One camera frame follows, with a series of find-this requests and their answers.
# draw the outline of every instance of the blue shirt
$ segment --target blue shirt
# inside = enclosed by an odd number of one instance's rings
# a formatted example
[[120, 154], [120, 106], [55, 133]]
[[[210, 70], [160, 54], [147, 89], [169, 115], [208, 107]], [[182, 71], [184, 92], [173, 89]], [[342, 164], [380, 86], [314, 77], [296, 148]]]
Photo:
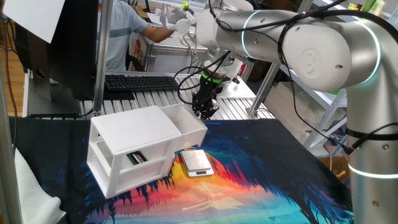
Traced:
[[126, 52], [130, 34], [141, 33], [148, 23], [123, 1], [113, 1], [111, 32], [109, 33], [107, 70], [126, 71]]

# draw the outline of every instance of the white cloth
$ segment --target white cloth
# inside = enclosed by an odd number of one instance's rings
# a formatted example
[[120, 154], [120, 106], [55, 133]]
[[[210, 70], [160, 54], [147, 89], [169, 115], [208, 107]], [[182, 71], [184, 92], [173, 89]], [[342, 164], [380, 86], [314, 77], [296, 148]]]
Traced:
[[147, 25], [148, 23], [129, 4], [123, 1], [113, 1], [106, 61], [107, 70], [126, 71], [126, 52], [130, 34], [132, 32], [141, 33]]
[[66, 213], [60, 210], [61, 200], [44, 192], [18, 149], [15, 168], [19, 201], [24, 224], [54, 224]]

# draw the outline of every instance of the colorful tablecloth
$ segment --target colorful tablecloth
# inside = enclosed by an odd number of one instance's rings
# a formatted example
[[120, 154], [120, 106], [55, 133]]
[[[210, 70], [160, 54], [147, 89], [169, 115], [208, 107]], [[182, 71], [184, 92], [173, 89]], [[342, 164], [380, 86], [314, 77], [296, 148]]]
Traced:
[[17, 147], [64, 223], [353, 223], [349, 190], [278, 120], [206, 125], [214, 175], [188, 177], [176, 153], [167, 177], [111, 199], [86, 164], [89, 122], [22, 120], [36, 132]]

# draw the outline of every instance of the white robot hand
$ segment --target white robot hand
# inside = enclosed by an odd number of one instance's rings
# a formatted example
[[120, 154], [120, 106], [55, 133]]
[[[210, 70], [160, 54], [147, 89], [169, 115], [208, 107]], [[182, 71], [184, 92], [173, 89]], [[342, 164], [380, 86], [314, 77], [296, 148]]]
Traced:
[[160, 22], [169, 30], [186, 33], [189, 27], [196, 24], [196, 19], [188, 11], [184, 11], [181, 4], [163, 4], [163, 9], [156, 9]]

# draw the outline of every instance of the person's arm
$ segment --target person's arm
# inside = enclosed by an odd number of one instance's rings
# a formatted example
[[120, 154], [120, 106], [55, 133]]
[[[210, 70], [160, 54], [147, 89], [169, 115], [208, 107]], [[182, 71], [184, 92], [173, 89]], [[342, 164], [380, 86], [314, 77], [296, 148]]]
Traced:
[[141, 34], [144, 37], [147, 37], [148, 39], [150, 39], [151, 41], [153, 41], [155, 43], [159, 43], [159, 42], [165, 40], [166, 38], [170, 37], [173, 33], [174, 33], [174, 31], [172, 31], [172, 30], [164, 29], [163, 27], [155, 29], [155, 28], [151, 27], [150, 25], [148, 25], [141, 32]]

